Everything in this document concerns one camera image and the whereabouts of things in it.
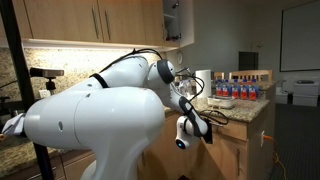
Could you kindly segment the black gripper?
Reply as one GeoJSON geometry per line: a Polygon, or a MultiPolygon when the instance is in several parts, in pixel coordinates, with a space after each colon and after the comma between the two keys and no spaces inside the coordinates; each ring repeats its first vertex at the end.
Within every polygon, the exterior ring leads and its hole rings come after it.
{"type": "Polygon", "coordinates": [[[204,121],[200,127],[202,138],[207,144],[213,143],[212,126],[209,121],[204,121]]]}

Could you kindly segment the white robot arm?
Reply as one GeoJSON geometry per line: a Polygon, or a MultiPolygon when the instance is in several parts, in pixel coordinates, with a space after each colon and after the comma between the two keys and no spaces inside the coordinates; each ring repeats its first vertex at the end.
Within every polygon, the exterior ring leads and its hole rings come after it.
{"type": "Polygon", "coordinates": [[[123,57],[102,72],[33,104],[23,129],[33,142],[59,149],[88,149],[96,160],[81,180],[137,180],[137,160],[159,136],[164,109],[181,113],[176,145],[209,139],[209,124],[173,84],[174,66],[123,57]]]}

